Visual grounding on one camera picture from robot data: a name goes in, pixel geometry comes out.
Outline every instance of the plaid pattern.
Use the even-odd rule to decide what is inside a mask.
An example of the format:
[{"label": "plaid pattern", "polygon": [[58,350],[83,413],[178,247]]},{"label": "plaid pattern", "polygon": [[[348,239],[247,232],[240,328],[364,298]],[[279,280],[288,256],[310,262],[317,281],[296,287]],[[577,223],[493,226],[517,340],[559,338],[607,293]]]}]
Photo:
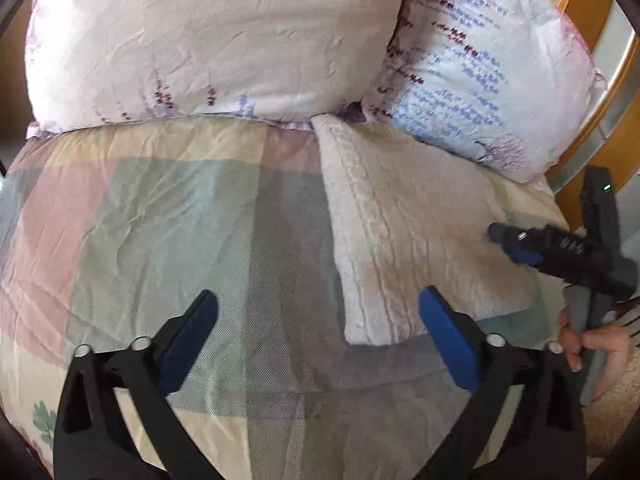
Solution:
[{"label": "plaid pattern", "polygon": [[[76,345],[123,348],[208,288],[220,319],[169,401],[226,478],[412,478],[467,395],[426,335],[345,343],[319,167],[312,133],[232,118],[30,139],[0,194],[11,422],[39,441],[33,405],[56,409]],[[511,328],[490,321],[516,340],[549,336],[544,306],[520,316]],[[120,400],[142,456],[159,465]]]}]

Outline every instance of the person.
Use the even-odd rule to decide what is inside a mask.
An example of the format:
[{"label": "person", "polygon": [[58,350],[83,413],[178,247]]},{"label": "person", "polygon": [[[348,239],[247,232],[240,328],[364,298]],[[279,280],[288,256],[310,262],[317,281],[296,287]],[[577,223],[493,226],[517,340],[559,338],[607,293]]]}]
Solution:
[{"label": "person", "polygon": [[593,404],[583,410],[587,436],[588,471],[607,457],[625,432],[640,406],[640,350],[634,348],[627,331],[618,324],[607,324],[578,336],[569,329],[565,309],[558,319],[558,342],[571,370],[582,368],[582,348],[607,351],[600,383]]}]

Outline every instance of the bed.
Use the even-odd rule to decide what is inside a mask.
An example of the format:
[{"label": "bed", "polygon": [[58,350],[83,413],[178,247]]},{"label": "bed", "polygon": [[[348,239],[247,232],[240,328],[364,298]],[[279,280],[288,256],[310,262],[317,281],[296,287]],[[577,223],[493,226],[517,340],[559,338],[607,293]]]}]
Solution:
[{"label": "bed", "polygon": [[[545,183],[483,172],[509,221],[566,225]],[[0,210],[0,405],[49,472],[73,349],[151,335],[203,288],[220,320],[168,400],[225,478],[412,478],[466,403],[428,335],[345,341],[313,132],[195,114],[33,137]],[[486,331],[531,347],[554,336],[561,283],[531,279],[531,306]]]}]

